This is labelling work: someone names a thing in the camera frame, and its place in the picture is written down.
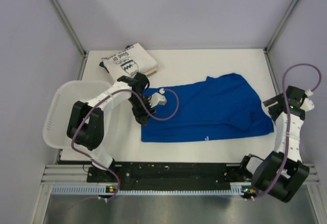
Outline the blue t-shirt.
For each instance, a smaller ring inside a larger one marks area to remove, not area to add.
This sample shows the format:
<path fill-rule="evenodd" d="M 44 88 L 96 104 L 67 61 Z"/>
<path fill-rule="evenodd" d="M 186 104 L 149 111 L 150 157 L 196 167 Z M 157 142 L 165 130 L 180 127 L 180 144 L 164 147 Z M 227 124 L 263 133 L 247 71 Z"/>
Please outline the blue t-shirt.
<path fill-rule="evenodd" d="M 141 128 L 142 142 L 175 143 L 265 136 L 274 131 L 256 91 L 239 74 L 166 87 L 165 105 Z"/>

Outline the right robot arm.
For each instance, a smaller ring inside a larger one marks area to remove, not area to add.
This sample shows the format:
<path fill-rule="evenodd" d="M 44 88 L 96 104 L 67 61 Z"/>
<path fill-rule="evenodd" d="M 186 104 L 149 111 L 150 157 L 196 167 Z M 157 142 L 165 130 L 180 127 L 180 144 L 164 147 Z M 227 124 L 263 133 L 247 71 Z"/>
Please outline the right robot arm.
<path fill-rule="evenodd" d="M 306 91 L 288 86 L 285 93 L 264 101 L 264 106 L 276 126 L 274 150 L 265 159 L 245 156 L 238 173 L 260 193 L 269 188 L 270 196 L 287 203 L 309 176 L 300 156 L 300 130 L 314 104 Z"/>

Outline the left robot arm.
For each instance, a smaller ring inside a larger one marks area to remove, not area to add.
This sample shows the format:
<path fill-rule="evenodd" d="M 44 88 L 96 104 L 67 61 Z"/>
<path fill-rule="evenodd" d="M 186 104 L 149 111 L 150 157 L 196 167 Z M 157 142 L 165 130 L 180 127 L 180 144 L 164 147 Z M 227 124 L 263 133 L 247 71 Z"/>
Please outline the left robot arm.
<path fill-rule="evenodd" d="M 150 119 L 148 112 L 156 113 L 150 105 L 150 97 L 143 95 L 149 85 L 146 75 L 139 72 L 133 77 L 121 76 L 95 98 L 77 101 L 73 105 L 66 133 L 72 139 L 72 149 L 87 156 L 99 168 L 98 175 L 104 181 L 113 180 L 116 174 L 116 169 L 110 166 L 113 157 L 104 143 L 108 117 L 116 106 L 129 101 L 136 122 L 145 126 Z"/>

